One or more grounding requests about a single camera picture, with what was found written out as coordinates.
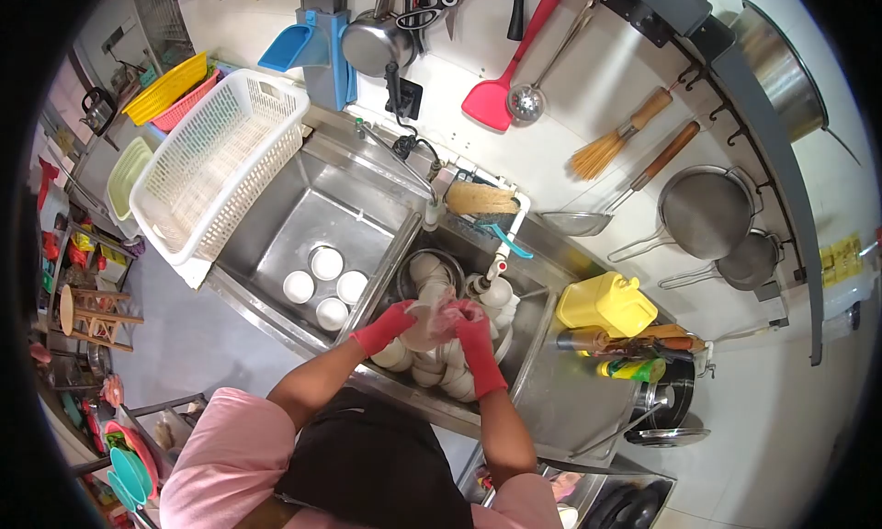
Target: red rubber glove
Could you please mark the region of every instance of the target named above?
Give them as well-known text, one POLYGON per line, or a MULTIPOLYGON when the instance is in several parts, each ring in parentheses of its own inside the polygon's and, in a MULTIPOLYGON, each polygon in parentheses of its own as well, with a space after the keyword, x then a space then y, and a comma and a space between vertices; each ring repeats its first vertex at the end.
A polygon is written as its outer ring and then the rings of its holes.
POLYGON ((475 377, 475 398, 480 399, 494 390, 507 390, 508 383, 493 358, 491 320, 484 309, 471 300, 455 301, 447 308, 456 308, 462 313, 456 321, 456 336, 475 377))
POLYGON ((358 344, 362 346, 364 354, 372 356, 379 353, 389 345, 392 339, 401 336, 404 330, 407 330, 416 323, 416 319, 413 316, 404 312, 410 307, 411 303, 413 303, 413 300, 392 304, 372 324, 352 332, 349 336, 354 337, 358 344))

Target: wooden stool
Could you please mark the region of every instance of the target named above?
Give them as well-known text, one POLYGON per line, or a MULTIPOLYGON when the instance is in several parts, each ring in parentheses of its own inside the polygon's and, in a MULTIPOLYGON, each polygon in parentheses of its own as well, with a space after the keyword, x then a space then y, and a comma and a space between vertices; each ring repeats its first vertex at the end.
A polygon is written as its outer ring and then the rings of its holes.
POLYGON ((130 297, 128 293, 83 290, 66 284, 61 291, 61 304, 58 306, 64 335, 131 352, 131 346, 116 343, 116 332, 123 323, 144 323, 143 318, 119 312, 119 301, 127 301, 130 297), (74 323, 79 321, 86 324, 86 333, 74 330, 74 323))

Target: metal grate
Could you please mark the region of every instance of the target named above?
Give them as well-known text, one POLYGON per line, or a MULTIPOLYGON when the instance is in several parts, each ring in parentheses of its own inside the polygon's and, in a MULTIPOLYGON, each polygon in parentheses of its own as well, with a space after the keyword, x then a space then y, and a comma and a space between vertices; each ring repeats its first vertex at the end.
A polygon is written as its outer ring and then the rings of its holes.
POLYGON ((187 60, 195 51, 177 0, 135 0, 138 18, 161 74, 187 60))

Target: scrub brush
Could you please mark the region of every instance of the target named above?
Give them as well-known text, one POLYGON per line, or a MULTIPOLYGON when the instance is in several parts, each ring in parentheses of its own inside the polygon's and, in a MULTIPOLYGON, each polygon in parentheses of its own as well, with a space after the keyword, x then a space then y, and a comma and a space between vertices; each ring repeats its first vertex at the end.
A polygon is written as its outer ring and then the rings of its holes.
POLYGON ((447 189, 447 209, 457 215, 514 214, 520 210, 520 204, 514 200, 511 190, 476 182, 454 181, 447 189))
POLYGON ((574 153, 570 158, 572 171, 583 181, 590 181, 602 173, 618 152, 622 151, 624 144, 670 104, 671 100, 673 98, 670 92, 663 87, 657 88, 622 126, 574 153))

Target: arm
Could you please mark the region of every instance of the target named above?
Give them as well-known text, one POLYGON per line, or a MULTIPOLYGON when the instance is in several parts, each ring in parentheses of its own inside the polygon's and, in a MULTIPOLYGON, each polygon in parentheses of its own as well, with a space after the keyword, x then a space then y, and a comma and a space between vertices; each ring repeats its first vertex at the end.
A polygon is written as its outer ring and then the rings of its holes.
POLYGON ((266 399, 282 407, 300 428, 325 406, 367 358, 354 337, 288 372, 266 399))
POLYGON ((343 387, 359 363, 382 351, 413 325, 415 319, 405 313, 410 303, 395 303, 376 322, 353 332, 339 346, 291 370, 266 399, 281 406, 295 427, 305 426, 343 387))
POLYGON ((508 384, 493 358, 490 320, 483 309, 469 300, 453 303, 463 314, 456 323, 456 335, 475 377, 475 396, 481 408, 481 447, 499 490, 508 479, 521 473, 535 473, 536 452, 524 422, 508 398, 508 384))
POLYGON ((536 451, 524 422, 514 409, 505 389, 490 391, 479 401, 481 407, 481 447, 499 490, 508 479, 536 472, 536 451))

